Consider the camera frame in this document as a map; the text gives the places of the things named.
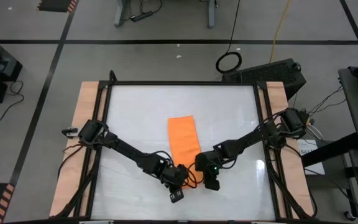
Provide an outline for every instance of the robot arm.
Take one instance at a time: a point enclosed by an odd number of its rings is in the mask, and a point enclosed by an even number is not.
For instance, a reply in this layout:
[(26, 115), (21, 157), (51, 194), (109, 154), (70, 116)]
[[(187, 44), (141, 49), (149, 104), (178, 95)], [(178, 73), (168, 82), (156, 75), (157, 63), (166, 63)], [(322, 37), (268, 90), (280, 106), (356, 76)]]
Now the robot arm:
[[(281, 123), (275, 124), (278, 117), (281, 117)], [(271, 147), (281, 149), (287, 143), (286, 137), (302, 137), (305, 134), (305, 118), (307, 119), (307, 116), (304, 117), (298, 110), (287, 108), (274, 114), (271, 119), (266, 119), (265, 123), (258, 125), (251, 133), (236, 140), (221, 142), (213, 147), (213, 151), (199, 153), (196, 156), (195, 169), (203, 172), (205, 187), (219, 190), (219, 181), (216, 180), (219, 169), (231, 168), (238, 155), (246, 148), (267, 140)], [(232, 166), (223, 167), (224, 164), (232, 161)]]
[(119, 139), (117, 135), (109, 131), (106, 124), (97, 120), (88, 120), (78, 133), (78, 137), (80, 143), (86, 146), (93, 147), (99, 144), (114, 149), (134, 161), (143, 172), (160, 180), (164, 186), (169, 188), (172, 203), (184, 197), (181, 187), (185, 183), (185, 179), (188, 178), (188, 170), (184, 165), (179, 164), (175, 167), (173, 161), (157, 153), (141, 152)]

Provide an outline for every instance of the black metal frame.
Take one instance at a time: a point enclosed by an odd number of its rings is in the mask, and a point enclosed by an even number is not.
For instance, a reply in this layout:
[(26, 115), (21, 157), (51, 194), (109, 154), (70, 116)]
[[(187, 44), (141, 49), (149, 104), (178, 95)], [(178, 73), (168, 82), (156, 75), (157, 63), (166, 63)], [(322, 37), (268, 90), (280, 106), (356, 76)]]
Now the black metal frame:
[[(10, 224), (79, 224), (80, 222), (90, 221), (89, 217), (74, 217), (74, 218), (59, 218), (59, 219), (48, 219), (48, 220), (32, 220), (24, 222), (14, 222)], [(326, 222), (318, 220), (299, 220), (299, 219), (289, 219), (289, 218), (278, 218), (276, 219), (277, 223), (287, 223), (287, 224), (347, 224), (339, 222)], [(175, 221), (175, 220), (162, 220), (162, 221), (145, 221), (145, 220), (106, 220), (105, 222), (99, 221), (98, 223), (106, 224), (251, 224), (257, 222), (250, 221)]]
[(319, 147), (313, 152), (309, 152), (302, 156), (303, 165), (305, 167), (313, 164), (323, 162), (327, 159), (343, 155), (350, 150), (358, 150), (358, 135), (357, 133), (345, 136), (337, 141)]
[[(254, 95), (255, 95), (255, 103), (257, 106), (257, 112), (258, 112), (258, 117), (259, 117), (259, 122), (261, 123), (263, 121), (263, 116), (262, 116), (262, 107), (260, 104), (260, 98), (259, 98), (259, 92), (258, 92), (258, 87), (264, 87), (266, 86), (266, 84), (264, 83), (223, 83), (223, 82), (165, 82), (165, 81), (116, 81), (116, 80), (110, 80), (110, 81), (100, 81), (99, 85), (98, 85), (98, 92), (96, 94), (96, 101), (95, 101), (95, 106), (94, 106), (94, 111), (93, 111), (93, 119), (97, 118), (98, 112), (99, 112), (99, 107), (101, 104), (101, 95), (103, 92), (103, 89), (105, 87), (107, 87), (107, 95), (106, 95), (106, 101), (104, 102), (104, 109), (103, 109), (103, 116), (102, 116), (102, 121), (106, 122), (107, 120), (107, 113), (108, 113), (108, 109), (109, 109), (109, 102), (110, 102), (110, 98), (111, 98), (111, 90), (112, 90), (112, 86), (114, 85), (206, 85), (206, 86), (252, 86), (254, 89)], [(269, 101), (269, 95), (267, 93), (267, 89), (266, 88), (262, 88), (263, 92), (264, 92), (264, 97), (265, 97), (265, 104), (266, 107), (268, 108), (268, 114), (272, 113), (271, 112), (271, 108), (270, 108), (270, 101)], [(86, 154), (85, 154), (85, 158), (84, 158), (84, 164), (83, 164), (83, 170), (81, 171), (81, 180), (80, 180), (80, 184), (83, 182), (83, 179), (85, 178), (87, 172), (88, 172), (88, 166), (90, 163), (90, 156), (91, 156), (91, 148), (87, 148), (86, 150)], [(96, 153), (98, 156), (95, 157), (94, 163), (97, 164), (97, 166), (99, 166), (100, 164), (100, 155), (101, 155), (101, 148), (96, 150)], [(266, 144), (264, 144), (264, 153), (265, 153), (265, 159), (266, 161), (270, 161), (270, 153), (269, 153), (269, 148), (266, 146)], [(279, 159), (280, 163), (277, 164), (278, 169), (280, 170), (280, 177), (283, 181), (283, 183), (285, 183), (285, 179), (283, 176), (283, 167), (282, 167), (282, 163), (281, 163), (281, 159)], [(274, 181), (269, 177), (269, 185), (270, 185), (270, 191), (272, 194), (272, 200), (273, 200), (273, 209), (274, 209), (274, 213), (275, 213), (275, 218), (279, 218), (280, 217), (280, 211), (278, 208), (278, 201), (277, 201), (277, 193), (276, 193), (276, 188), (275, 188), (275, 184)], [(92, 211), (92, 206), (93, 206), (93, 199), (94, 199), (94, 192), (96, 190), (96, 180), (97, 180), (97, 174), (95, 175), (94, 179), (91, 181), (91, 188), (89, 190), (89, 197), (88, 197), (88, 203), (86, 206), (86, 213), (85, 215), (87, 217), (90, 217), (91, 215), (91, 211)], [(74, 212), (74, 216), (78, 216), (79, 212), (80, 212), (80, 208), (81, 208), (81, 203), (82, 203), (82, 198), (78, 201), (76, 207), (75, 207), (75, 212)], [(285, 205), (286, 205), (286, 211), (291, 211), (289, 203), (285, 200)]]

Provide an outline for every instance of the metal stand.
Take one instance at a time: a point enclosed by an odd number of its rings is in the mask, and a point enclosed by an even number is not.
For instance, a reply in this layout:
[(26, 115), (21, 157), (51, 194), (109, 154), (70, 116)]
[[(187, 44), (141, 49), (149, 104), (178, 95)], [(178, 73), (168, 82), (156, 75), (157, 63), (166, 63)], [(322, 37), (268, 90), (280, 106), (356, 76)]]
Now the metal stand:
[(208, 28), (212, 29), (215, 26), (215, 0), (208, 2)]
[(313, 152), (309, 152), (302, 156), (303, 166), (308, 167), (313, 164), (323, 162), (327, 159), (340, 156), (349, 152), (351, 149), (358, 149), (357, 133), (350, 134), (331, 144), (320, 147)]
[(114, 19), (114, 26), (116, 27), (119, 27), (122, 24), (121, 16), (126, 4), (127, 4), (127, 0), (117, 0), (118, 8), (116, 12), (116, 18)]
[[(336, 187), (334, 186), (332, 183), (324, 183), (324, 181), (326, 180), (326, 178), (332, 178), (335, 176), (335, 178), (337, 178), (335, 181), (339, 184), (339, 186), (342, 189), (346, 190), (346, 194), (347, 196), (352, 199), (353, 201), (356, 201), (356, 198), (354, 197), (355, 192), (354, 189), (352, 187), (352, 184), (350, 182), (350, 178), (354, 177), (354, 168), (353, 167), (347, 167), (346, 163), (345, 163), (345, 157), (343, 156), (343, 154), (349, 152), (350, 150), (358, 150), (358, 135), (357, 133), (353, 133), (350, 134), (346, 137), (341, 138), (340, 140), (334, 141), (330, 144), (327, 144), (323, 147), (319, 147), (317, 150), (313, 151), (313, 152), (309, 152), (305, 155), (302, 156), (302, 161), (303, 161), (303, 166), (304, 167), (308, 167), (310, 165), (319, 163), (319, 162), (324, 162), (328, 159), (334, 159), (335, 160), (335, 165), (330, 165), (333, 164), (334, 161), (331, 160), (331, 162), (326, 162), (324, 164), (324, 168), (326, 168), (328, 170), (328, 172), (331, 170), (331, 174), (326, 174), (328, 177), (324, 177), (323, 179), (320, 179), (318, 175), (311, 175), (311, 176), (307, 176), (306, 178), (308, 179), (309, 182), (314, 182), (314, 183), (320, 183), (320, 184), (316, 184), (316, 186), (321, 185), (321, 182), (323, 181), (323, 187)], [(343, 166), (339, 167), (340, 160), (343, 162)], [(352, 215), (353, 218), (358, 218), (358, 208), (354, 205), (353, 202), (349, 201), (349, 205), (351, 208), (351, 212), (350, 214)]]
[[(121, 16), (124, 11), (125, 5), (130, 0), (117, 0), (117, 12), (114, 19), (114, 26), (119, 27), (122, 24)], [(215, 26), (215, 7), (219, 7), (216, 0), (208, 1), (208, 28), (212, 29)]]

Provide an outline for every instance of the orange cloth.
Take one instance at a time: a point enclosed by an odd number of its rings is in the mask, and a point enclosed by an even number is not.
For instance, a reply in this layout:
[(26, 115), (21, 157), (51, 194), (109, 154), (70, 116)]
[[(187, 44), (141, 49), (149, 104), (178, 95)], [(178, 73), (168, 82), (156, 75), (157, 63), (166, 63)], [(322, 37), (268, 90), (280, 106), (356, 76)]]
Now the orange cloth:
[[(193, 116), (169, 118), (168, 137), (175, 165), (183, 164), (189, 168), (195, 162), (197, 154), (201, 152)], [(203, 178), (203, 173), (196, 172), (194, 165), (190, 167), (190, 170), (194, 173), (197, 182)], [(192, 181), (189, 181), (189, 185), (194, 186)]]

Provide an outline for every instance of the concrete floor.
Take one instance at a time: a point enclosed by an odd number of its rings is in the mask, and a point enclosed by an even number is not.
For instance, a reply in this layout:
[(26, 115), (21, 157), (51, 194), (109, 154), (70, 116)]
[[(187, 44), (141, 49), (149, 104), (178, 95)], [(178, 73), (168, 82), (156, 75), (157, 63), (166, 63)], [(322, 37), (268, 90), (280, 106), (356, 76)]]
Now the concrete floor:
[[(358, 26), (358, 1), (346, 1)], [(68, 40), (229, 39), (235, 1), (219, 1), (216, 27), (208, 29), (206, 4), (197, 0), (163, 0), (163, 8), (150, 18), (114, 27), (116, 3), (112, 0), (80, 0)], [(272, 40), (286, 0), (241, 0), (234, 33), (237, 40)], [(0, 39), (59, 40), (66, 13), (39, 12), (34, 0), (0, 0)], [(147, 8), (158, 1), (146, 1)], [(132, 12), (139, 13), (137, 1)], [(338, 0), (293, 0), (278, 40), (357, 40)], [(227, 44), (65, 44), (55, 70), (54, 44), (4, 44), (24, 66), (23, 103), (13, 107), (0, 122), (0, 182), (9, 182), (21, 151), (45, 78), (53, 79), (40, 114), (5, 222), (47, 218), (52, 203), (61, 150), (66, 139), (60, 131), (71, 124), (80, 83), (107, 79), (113, 69), (119, 80), (220, 80), (217, 58)], [(243, 57), (242, 68), (267, 63), (271, 45), (233, 45)], [(299, 91), (295, 107), (311, 109), (339, 87), (337, 71), (358, 65), (358, 45), (277, 45), (274, 60), (300, 62), (307, 84)], [(232, 65), (231, 59), (225, 61)], [(334, 95), (328, 103), (344, 99)], [(0, 114), (12, 103), (6, 97)], [(347, 105), (315, 114), (315, 126), (327, 140), (354, 132)], [(345, 222), (342, 213), (349, 203), (337, 190), (311, 189), (318, 218)]]

